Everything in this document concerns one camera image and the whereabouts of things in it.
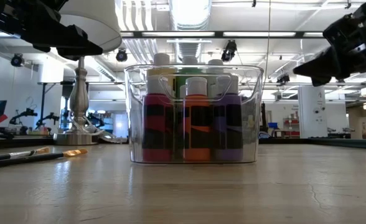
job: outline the table surface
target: table surface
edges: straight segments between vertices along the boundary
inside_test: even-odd
[[[156,166],[127,145],[87,149],[0,168],[0,223],[366,223],[366,149],[261,145],[252,164]]]

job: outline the purple paint bottle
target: purple paint bottle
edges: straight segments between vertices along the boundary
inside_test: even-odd
[[[238,95],[238,77],[217,77],[217,91],[226,95],[213,106],[213,128],[215,131],[214,155],[220,162],[237,162],[243,159],[243,131],[241,97]]]

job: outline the paintbrush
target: paintbrush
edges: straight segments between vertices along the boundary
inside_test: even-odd
[[[25,151],[25,152],[11,152],[11,153],[0,155],[0,160],[16,159],[16,158],[21,158],[21,157],[26,157],[26,156],[33,156],[36,154],[45,154],[45,153],[49,153],[49,151],[50,151],[49,147],[43,147],[40,149],[35,149],[35,150]]]
[[[29,156],[29,157],[22,157],[17,159],[5,159],[0,161],[0,167],[9,166],[9,165],[16,165],[16,164],[23,164],[28,162],[39,162],[39,161],[47,161],[52,159],[58,159],[63,157],[74,157],[79,156],[81,154],[86,154],[88,151],[86,149],[77,149],[71,150],[67,152],[56,152],[50,154],[43,154],[38,156]]]

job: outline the wooden table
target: wooden table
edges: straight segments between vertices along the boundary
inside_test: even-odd
[[[0,168],[0,223],[366,223],[366,149],[261,145],[254,164],[196,166],[88,150]]]

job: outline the clear plastic bin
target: clear plastic bin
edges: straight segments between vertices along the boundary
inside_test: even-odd
[[[255,162],[262,76],[261,68],[241,65],[126,68],[132,162]]]

